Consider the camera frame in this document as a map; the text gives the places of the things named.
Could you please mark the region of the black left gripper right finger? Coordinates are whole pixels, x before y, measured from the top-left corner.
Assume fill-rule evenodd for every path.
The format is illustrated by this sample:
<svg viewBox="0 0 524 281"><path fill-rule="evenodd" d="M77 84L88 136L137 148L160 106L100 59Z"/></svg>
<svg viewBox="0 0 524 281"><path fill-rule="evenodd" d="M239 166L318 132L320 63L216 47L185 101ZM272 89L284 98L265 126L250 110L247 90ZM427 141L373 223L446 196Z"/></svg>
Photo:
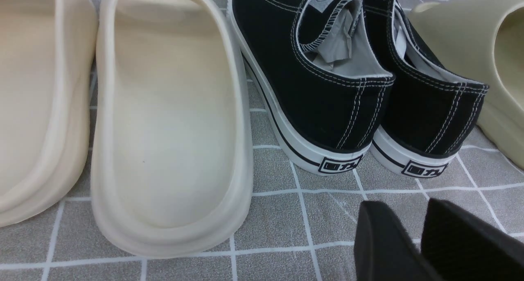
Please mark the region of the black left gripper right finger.
<svg viewBox="0 0 524 281"><path fill-rule="evenodd" d="M446 281L522 281L522 242L445 199L427 205L421 253Z"/></svg>

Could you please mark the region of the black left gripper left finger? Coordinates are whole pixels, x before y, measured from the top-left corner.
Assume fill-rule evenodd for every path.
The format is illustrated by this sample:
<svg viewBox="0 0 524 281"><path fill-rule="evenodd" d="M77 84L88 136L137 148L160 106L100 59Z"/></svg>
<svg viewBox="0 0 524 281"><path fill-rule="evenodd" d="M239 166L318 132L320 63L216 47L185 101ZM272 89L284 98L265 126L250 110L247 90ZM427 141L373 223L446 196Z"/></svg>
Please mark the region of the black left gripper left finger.
<svg viewBox="0 0 524 281"><path fill-rule="evenodd" d="M442 281L387 204L363 201L354 244L358 281Z"/></svg>

